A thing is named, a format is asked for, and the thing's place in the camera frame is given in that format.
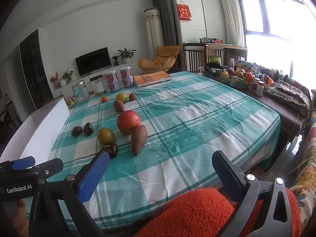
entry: tv screen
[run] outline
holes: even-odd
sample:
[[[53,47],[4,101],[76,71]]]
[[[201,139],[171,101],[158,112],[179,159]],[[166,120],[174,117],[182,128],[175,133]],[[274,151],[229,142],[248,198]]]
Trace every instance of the tv screen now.
[[[97,69],[111,65],[107,47],[87,53],[76,58],[79,75],[85,75]]]

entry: green stool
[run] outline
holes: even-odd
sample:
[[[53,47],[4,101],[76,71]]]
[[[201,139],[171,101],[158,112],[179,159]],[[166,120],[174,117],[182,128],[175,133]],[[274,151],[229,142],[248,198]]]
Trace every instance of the green stool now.
[[[219,56],[208,56],[209,62],[217,62],[221,65],[221,57]]]

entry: white curtain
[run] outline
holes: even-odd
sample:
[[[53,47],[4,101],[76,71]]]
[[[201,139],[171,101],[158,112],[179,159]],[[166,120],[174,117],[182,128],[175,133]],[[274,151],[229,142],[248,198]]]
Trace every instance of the white curtain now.
[[[148,36],[150,59],[154,60],[157,46],[165,46],[162,33],[162,24],[160,19],[160,11],[157,8],[150,8],[144,11],[146,29]]]
[[[244,28],[238,0],[222,0],[227,30],[227,41],[230,44],[245,45]]]

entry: flower pot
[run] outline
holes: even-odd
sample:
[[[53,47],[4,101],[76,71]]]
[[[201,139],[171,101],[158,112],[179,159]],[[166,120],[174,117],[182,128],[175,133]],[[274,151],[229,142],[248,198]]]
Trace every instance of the flower pot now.
[[[123,61],[124,61],[125,64],[130,63],[131,62],[131,58],[124,58]]]
[[[60,82],[59,82],[59,84],[60,84],[60,86],[65,86],[66,84],[67,84],[67,81],[66,81],[66,79],[63,79],[63,80],[61,80]]]

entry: window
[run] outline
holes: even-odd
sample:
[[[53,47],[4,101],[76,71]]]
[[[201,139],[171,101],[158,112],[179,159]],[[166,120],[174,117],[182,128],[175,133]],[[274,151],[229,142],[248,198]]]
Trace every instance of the window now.
[[[297,0],[239,0],[247,60],[313,86],[316,19]]]

